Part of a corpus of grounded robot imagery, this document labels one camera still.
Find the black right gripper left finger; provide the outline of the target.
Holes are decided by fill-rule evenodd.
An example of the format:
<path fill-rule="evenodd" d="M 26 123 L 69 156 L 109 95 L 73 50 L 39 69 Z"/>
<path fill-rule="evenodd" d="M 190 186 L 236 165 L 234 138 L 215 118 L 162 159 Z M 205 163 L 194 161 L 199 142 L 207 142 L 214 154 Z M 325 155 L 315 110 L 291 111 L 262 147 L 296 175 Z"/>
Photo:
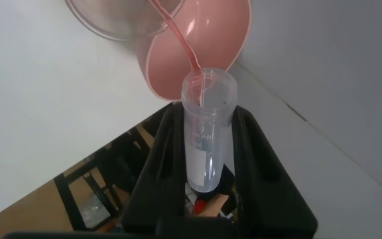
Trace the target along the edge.
<path fill-rule="evenodd" d="M 167 108 L 120 218 L 124 232 L 154 233 L 160 223 L 184 217 L 186 166 L 183 127 L 182 104 Z"/>

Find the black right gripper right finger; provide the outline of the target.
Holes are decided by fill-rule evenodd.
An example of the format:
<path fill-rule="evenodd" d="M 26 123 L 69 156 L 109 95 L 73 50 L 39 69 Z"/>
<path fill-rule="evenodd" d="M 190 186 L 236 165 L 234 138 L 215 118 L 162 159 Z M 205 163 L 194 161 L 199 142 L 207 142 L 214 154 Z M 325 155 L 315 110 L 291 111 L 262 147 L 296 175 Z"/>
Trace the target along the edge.
<path fill-rule="evenodd" d="M 232 118 L 237 233 L 243 238 L 312 238 L 318 221 L 253 115 Z"/>

